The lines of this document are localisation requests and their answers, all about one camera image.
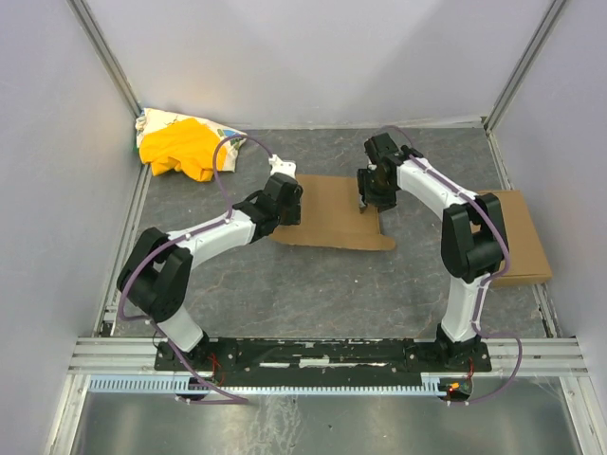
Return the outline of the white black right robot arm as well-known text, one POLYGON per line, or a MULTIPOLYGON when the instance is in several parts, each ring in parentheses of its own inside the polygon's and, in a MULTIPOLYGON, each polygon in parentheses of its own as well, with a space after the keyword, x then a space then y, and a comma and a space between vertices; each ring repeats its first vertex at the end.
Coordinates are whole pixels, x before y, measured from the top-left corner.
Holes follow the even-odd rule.
POLYGON ((367 139, 364 152, 368 164, 357 171, 362 209, 392 209, 396 193, 405 191, 441 222, 440 255, 451 280, 431 358, 459 365, 480 353, 480 319, 489 285, 509 267, 501 202, 491 192, 479 194, 455 183, 418 150, 397 146, 387 133, 367 139))

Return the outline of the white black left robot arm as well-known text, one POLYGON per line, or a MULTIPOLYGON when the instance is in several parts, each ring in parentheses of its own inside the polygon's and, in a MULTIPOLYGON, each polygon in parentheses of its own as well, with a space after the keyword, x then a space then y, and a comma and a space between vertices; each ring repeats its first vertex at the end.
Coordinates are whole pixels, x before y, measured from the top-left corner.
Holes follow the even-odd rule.
POLYGON ((211 339, 184 306, 192 271, 240 246, 253 244, 280 226, 301 222, 302 185, 285 173, 208 222, 173 232, 143 231, 118 280, 120 305, 130 301, 165 340, 156 348, 157 371, 207 370, 214 360, 233 362, 234 338, 211 339))

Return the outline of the brown cardboard box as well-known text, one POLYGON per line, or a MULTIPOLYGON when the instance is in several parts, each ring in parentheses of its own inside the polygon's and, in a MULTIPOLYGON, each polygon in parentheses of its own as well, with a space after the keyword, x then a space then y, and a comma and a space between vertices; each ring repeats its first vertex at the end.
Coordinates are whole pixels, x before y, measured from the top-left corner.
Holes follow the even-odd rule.
POLYGON ((289 246, 390 251, 395 240, 381 232, 377 209, 359 207, 355 177, 299 174, 301 222, 278 226, 270 238, 289 246))

